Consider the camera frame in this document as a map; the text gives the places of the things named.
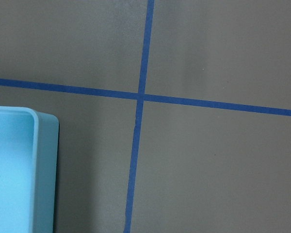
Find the light blue plastic bin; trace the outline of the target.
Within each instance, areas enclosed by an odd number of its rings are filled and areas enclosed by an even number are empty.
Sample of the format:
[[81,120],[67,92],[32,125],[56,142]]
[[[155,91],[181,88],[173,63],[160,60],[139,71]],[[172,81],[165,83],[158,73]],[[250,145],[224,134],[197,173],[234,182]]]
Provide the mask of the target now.
[[0,106],[0,233],[53,231],[59,121]]

